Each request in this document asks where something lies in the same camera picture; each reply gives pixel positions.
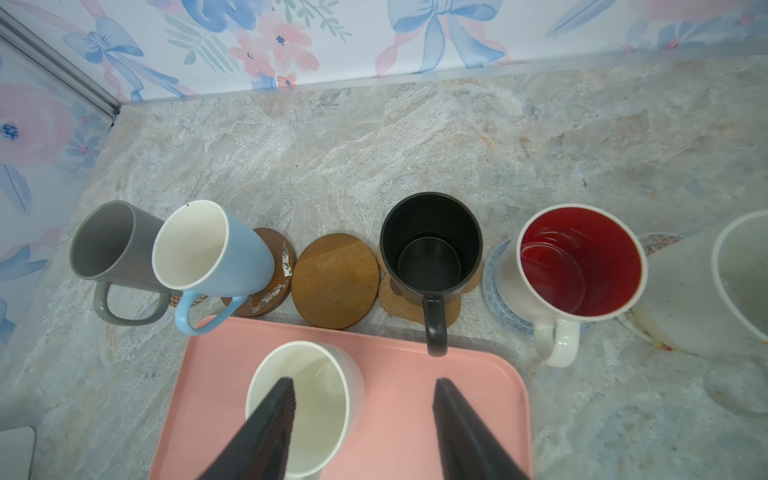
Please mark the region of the grey mug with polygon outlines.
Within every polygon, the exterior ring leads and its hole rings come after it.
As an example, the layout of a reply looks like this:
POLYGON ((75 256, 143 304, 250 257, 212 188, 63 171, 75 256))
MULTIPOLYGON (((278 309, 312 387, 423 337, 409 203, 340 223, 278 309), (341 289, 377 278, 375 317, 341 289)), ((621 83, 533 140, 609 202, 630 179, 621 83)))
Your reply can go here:
POLYGON ((81 224, 70 247, 70 266, 76 276, 94 281, 93 308, 104 322, 137 327, 158 321, 171 304, 175 291, 163 285, 152 266, 156 237, 164 221, 122 200, 109 201, 81 224), (112 286, 129 287, 160 295, 146 318, 121 318, 110 310, 112 286))

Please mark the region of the black mug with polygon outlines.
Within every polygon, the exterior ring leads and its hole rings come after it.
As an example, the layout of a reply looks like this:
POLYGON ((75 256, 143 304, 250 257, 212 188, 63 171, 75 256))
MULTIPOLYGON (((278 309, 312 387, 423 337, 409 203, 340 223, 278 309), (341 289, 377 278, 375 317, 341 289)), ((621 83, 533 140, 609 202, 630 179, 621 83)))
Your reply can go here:
POLYGON ((416 193, 389 211, 379 247, 393 291, 423 310, 428 353, 446 355, 446 305, 462 294, 482 263, 476 217, 450 195, 416 193))

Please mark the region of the pink tray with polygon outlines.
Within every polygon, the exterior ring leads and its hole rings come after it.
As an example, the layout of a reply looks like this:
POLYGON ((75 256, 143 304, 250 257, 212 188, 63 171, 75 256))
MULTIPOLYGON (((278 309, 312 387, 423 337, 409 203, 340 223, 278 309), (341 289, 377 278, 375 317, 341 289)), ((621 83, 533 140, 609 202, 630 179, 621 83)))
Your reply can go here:
POLYGON ((188 340, 150 477, 199 477, 244 424, 258 365, 297 340, 342 349, 364 380, 361 415, 324 478, 440 478, 432 410, 440 378, 454 382, 518 466, 533 473, 527 388, 503 358, 460 348, 435 358, 422 343, 232 317, 188 340))

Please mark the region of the grey blue woven coaster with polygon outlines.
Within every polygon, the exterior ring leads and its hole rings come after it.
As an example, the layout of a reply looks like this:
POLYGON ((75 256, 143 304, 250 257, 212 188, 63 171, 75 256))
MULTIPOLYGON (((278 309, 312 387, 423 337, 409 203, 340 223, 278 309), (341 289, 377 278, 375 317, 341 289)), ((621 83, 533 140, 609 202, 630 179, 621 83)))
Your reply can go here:
POLYGON ((511 238, 508 238, 495 246, 485 260, 484 272, 482 274, 483 298, 495 319, 507 328, 514 330, 517 334, 532 339, 534 334, 533 325, 521 319, 505 304, 495 282, 496 268, 510 242, 511 238))

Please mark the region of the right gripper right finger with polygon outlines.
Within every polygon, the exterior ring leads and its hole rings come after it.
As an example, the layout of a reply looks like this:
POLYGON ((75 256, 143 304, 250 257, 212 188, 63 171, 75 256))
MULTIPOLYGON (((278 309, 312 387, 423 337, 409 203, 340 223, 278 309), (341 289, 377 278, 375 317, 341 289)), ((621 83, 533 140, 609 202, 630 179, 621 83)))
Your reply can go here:
POLYGON ((432 408, 444 479, 529 479, 450 379, 436 381, 432 408))

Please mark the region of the red interior white mug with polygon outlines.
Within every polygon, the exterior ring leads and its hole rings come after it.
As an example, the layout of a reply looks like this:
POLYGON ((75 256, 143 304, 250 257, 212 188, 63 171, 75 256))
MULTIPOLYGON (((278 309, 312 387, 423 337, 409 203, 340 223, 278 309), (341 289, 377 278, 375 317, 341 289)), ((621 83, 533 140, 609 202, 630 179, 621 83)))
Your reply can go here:
POLYGON ((501 300, 533 326, 537 356, 560 368, 574 362, 582 326, 628 311, 647 278, 647 257, 629 227, 580 204, 530 218, 494 269, 501 300))

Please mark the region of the dark brown glossy coaster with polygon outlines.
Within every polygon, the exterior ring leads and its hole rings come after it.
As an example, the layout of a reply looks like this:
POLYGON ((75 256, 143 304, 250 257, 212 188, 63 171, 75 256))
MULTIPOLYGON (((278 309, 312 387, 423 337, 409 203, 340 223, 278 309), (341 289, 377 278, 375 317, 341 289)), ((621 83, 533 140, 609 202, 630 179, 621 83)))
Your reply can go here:
POLYGON ((280 306, 289 296, 297 256, 286 236, 270 228, 247 234, 234 227, 230 244, 216 272, 214 283, 225 304, 226 317, 256 318, 280 306))

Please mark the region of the paw shaped wooden coaster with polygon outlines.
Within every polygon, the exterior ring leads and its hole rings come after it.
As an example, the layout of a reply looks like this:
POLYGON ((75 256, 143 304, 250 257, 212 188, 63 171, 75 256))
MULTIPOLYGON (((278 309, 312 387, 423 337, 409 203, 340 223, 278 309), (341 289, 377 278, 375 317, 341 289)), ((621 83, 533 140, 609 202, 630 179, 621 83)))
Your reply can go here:
MULTIPOLYGON (((386 272, 382 255, 380 251, 376 254, 377 261, 383 274, 378 289, 378 299, 382 308, 390 315, 415 323, 424 324, 424 313, 420 306, 417 306, 402 296, 395 294, 391 285, 391 276, 386 272)), ((452 326, 459 318, 461 311, 461 298, 454 298, 446 304, 446 323, 452 326)))

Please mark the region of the brown cork round coaster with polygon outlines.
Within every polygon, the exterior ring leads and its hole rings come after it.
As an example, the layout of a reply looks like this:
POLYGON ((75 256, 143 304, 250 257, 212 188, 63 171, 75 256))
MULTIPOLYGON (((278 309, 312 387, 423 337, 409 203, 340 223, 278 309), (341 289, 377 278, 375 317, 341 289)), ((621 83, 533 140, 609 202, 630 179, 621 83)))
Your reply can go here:
POLYGON ((316 239, 301 253, 294 268, 292 297, 309 324, 341 330, 369 313, 379 281, 371 248, 353 235, 333 233, 316 239))

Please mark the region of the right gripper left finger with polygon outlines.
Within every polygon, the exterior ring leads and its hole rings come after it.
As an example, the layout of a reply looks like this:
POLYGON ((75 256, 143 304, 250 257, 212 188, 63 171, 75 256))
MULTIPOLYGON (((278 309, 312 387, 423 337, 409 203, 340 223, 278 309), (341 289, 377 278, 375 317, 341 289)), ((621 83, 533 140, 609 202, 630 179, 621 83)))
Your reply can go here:
POLYGON ((282 377, 199 479, 284 479, 295 411, 294 382, 282 377))

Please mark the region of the woven rattan coaster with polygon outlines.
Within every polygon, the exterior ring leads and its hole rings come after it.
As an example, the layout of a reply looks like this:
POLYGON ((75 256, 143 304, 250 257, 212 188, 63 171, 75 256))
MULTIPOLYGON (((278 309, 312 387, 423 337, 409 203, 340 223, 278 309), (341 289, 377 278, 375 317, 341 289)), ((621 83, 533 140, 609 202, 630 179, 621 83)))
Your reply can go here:
MULTIPOLYGON (((195 299, 192 303, 192 306, 200 304, 202 301, 204 301, 207 298, 206 295, 200 295, 197 299, 195 299)), ((169 300, 169 305, 173 308, 176 308, 179 304, 179 302, 182 299, 182 294, 172 294, 169 300)))

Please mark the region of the blue handled cream mug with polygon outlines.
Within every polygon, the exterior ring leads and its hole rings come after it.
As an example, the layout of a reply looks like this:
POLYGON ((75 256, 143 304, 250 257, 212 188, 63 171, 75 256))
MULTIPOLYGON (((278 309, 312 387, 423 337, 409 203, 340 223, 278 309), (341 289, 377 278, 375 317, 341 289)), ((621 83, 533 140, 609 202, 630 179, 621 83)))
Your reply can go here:
POLYGON ((160 283, 181 293, 174 321, 187 336, 217 328, 249 296, 269 285, 276 268, 265 241, 210 200, 188 202, 171 214, 157 234, 151 263, 160 283), (189 310, 202 296, 228 297, 231 302, 214 319, 194 327, 189 310))

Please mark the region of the white grey tissue box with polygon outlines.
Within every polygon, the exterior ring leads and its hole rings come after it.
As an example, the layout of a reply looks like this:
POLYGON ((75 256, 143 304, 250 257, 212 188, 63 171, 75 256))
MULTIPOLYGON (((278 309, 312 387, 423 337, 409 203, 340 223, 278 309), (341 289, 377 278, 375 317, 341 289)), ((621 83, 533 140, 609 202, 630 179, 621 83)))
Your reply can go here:
POLYGON ((30 426, 0 432, 0 479, 28 480, 36 435, 30 426))

